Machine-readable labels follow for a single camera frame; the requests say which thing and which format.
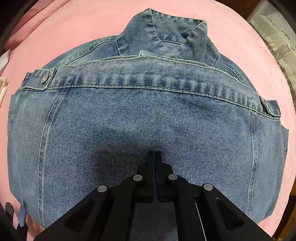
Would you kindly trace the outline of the blue denim jacket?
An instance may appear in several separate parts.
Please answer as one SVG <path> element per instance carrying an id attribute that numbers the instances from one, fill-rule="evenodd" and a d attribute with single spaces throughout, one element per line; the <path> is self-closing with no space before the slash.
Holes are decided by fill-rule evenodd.
<path id="1" fill-rule="evenodd" d="M 207 24 L 153 9 L 117 35 L 25 75 L 8 111 L 12 194 L 44 228 L 100 185 L 161 153 L 190 184 L 209 183 L 257 225 L 275 208 L 288 130 L 219 53 Z M 173 203 L 135 205 L 128 240 L 179 240 Z"/>

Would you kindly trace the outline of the pink bed sheet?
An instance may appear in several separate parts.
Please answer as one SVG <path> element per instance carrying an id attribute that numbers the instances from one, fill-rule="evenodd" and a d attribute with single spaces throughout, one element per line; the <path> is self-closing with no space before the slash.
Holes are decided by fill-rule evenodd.
<path id="1" fill-rule="evenodd" d="M 29 20 L 21 31 L 26 38 L 10 53 L 1 74 L 9 82 L 1 105 L 1 203 L 10 202 L 14 209 L 20 206 L 9 188 L 7 124 L 10 97 L 25 74 L 84 42 L 119 34 L 136 13 L 147 8 L 205 20 L 208 35 L 219 52 L 243 70 L 263 98 L 278 102 L 281 124 L 289 130 L 287 159 L 275 210 L 260 223 L 268 234 L 274 234 L 295 181 L 292 97 L 282 71 L 262 39 L 240 15 L 216 1 L 53 1 Z"/>

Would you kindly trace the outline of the white printed pillow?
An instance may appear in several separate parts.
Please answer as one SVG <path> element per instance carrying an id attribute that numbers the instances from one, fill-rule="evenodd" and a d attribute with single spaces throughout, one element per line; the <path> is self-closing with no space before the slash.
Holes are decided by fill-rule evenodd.
<path id="1" fill-rule="evenodd" d="M 1 56 L 1 74 L 3 73 L 5 67 L 7 66 L 10 58 L 10 50 L 6 51 Z M 8 88 L 7 78 L 1 76 L 1 90 L 0 90 L 0 106 L 3 103 L 4 96 L 6 95 L 6 91 Z"/>

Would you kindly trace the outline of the beige patterned curtain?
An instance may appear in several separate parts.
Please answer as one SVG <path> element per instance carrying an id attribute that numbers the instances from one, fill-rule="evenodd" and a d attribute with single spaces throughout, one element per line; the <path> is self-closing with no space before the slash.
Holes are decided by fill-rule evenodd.
<path id="1" fill-rule="evenodd" d="M 295 89 L 295 41 L 270 16 L 260 15 L 250 20 L 269 51 L 278 62 L 290 86 Z"/>

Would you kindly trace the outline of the folded pink quilt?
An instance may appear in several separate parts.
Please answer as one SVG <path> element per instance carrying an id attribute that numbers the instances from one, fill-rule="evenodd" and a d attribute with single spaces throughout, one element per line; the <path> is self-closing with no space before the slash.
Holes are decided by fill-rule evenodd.
<path id="1" fill-rule="evenodd" d="M 25 27 L 25 24 L 29 22 L 35 15 L 37 15 L 39 12 L 41 12 L 44 8 L 46 8 L 48 5 L 50 5 L 53 2 L 51 1 L 37 1 L 31 8 L 29 8 L 22 18 L 19 20 L 19 22 L 16 24 L 14 29 L 12 30 L 12 33 L 6 40 L 4 44 L 5 50 L 12 50 L 16 48 L 26 37 L 24 33 L 21 33 L 22 28 Z"/>

